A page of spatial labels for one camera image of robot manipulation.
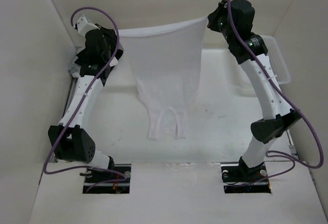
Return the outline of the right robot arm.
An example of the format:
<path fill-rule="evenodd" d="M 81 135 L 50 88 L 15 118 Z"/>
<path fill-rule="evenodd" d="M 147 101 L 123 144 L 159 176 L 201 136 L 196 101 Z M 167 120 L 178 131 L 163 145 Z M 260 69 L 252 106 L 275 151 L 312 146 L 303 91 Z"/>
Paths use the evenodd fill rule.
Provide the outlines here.
<path fill-rule="evenodd" d="M 251 142 L 238 166 L 223 173 L 223 179 L 250 182 L 260 178 L 264 157 L 277 138 L 300 120 L 300 115 L 272 87 L 273 74 L 263 38 L 252 32 L 255 9 L 246 0 L 222 0 L 209 14 L 207 27 L 220 32 L 228 49 L 249 78 L 259 100 L 263 118 L 251 124 Z"/>

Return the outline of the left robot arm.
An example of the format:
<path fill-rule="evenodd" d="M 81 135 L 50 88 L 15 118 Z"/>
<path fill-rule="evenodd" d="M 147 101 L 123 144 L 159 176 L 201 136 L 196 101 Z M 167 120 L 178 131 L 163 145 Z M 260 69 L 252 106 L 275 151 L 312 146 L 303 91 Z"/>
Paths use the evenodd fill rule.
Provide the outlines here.
<path fill-rule="evenodd" d="M 115 30 L 92 23 L 85 26 L 77 23 L 75 27 L 85 37 L 85 46 L 78 50 L 70 71 L 77 83 L 67 111 L 58 125 L 50 126 L 48 136 L 56 158 L 98 168 L 97 176 L 103 182 L 110 182 L 115 176 L 114 160 L 96 149 L 86 126 L 95 101 L 114 69 L 111 60 L 119 60 L 123 51 L 116 47 Z"/>

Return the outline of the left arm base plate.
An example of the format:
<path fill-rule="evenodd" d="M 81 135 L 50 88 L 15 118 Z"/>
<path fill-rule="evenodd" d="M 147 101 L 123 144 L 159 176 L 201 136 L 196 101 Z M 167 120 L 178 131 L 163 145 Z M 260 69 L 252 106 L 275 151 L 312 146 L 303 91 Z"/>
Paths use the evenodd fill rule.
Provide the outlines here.
<path fill-rule="evenodd" d="M 107 173 L 96 170 L 86 170 L 79 175 L 84 177 L 83 194 L 129 194 L 131 181 L 131 164 L 115 165 L 117 173 Z"/>

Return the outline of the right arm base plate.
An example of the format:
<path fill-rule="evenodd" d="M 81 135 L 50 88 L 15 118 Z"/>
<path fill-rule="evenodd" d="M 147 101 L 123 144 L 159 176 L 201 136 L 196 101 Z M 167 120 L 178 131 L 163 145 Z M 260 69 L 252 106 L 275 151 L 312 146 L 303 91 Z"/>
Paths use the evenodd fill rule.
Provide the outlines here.
<path fill-rule="evenodd" d="M 254 171 L 246 172 L 239 163 L 221 164 L 221 178 L 223 189 L 227 194 L 248 193 L 271 193 L 265 164 L 255 168 Z"/>

